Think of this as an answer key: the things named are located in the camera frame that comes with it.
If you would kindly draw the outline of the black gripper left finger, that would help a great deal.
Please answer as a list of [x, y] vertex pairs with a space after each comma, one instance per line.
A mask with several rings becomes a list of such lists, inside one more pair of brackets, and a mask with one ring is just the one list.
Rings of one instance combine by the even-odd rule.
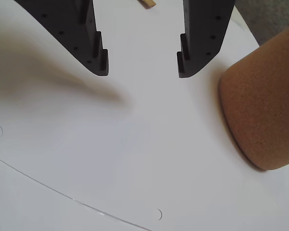
[[108, 50], [96, 29], [92, 0], [17, 0], [90, 72], [107, 76]]

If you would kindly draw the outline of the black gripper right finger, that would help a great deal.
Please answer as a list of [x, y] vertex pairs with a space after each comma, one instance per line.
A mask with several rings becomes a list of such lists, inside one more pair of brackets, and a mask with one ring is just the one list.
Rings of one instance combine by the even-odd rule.
[[177, 52], [180, 78], [204, 68], [220, 51], [235, 0], [184, 0], [184, 28]]

